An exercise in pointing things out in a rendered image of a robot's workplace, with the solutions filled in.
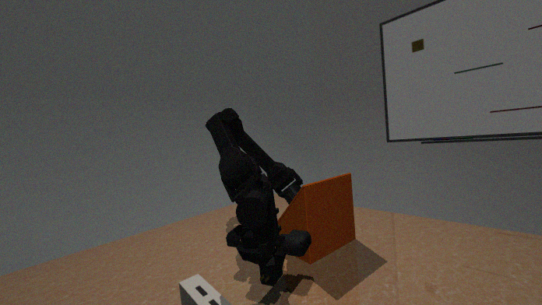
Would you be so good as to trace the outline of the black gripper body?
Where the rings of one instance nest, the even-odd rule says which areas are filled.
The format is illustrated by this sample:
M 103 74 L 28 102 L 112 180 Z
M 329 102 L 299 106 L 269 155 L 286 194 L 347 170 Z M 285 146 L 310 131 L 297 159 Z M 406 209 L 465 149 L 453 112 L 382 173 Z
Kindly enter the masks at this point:
M 276 237 L 276 251 L 284 251 L 287 255 L 301 257 L 304 256 L 307 249 L 311 245 L 311 235 L 308 231 L 292 230 L 289 234 L 279 234 L 281 226 L 278 225 L 276 214 L 279 213 L 279 208 L 269 210 L 268 218 L 265 224 L 271 226 Z M 249 231 L 242 225 L 236 226 L 227 234 L 227 246 L 237 247 L 242 237 Z

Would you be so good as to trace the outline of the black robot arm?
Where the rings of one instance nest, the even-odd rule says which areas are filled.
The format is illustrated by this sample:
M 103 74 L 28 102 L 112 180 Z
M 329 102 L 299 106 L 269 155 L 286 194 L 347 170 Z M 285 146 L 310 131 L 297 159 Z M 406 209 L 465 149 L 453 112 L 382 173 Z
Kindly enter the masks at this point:
M 238 222 L 249 228 L 237 250 L 244 261 L 258 265 L 264 258 L 271 258 L 275 250 L 275 234 L 271 226 L 265 224 L 269 210 L 275 208 L 273 190 L 290 204 L 300 191 L 303 180 L 293 169 L 273 161 L 265 153 L 244 131 L 238 114 L 232 108 L 215 113 L 205 126 L 220 154 L 219 170 L 223 185 L 231 201 L 238 204 Z M 267 176 L 262 174 L 260 167 Z M 294 178 L 296 181 L 282 191 Z

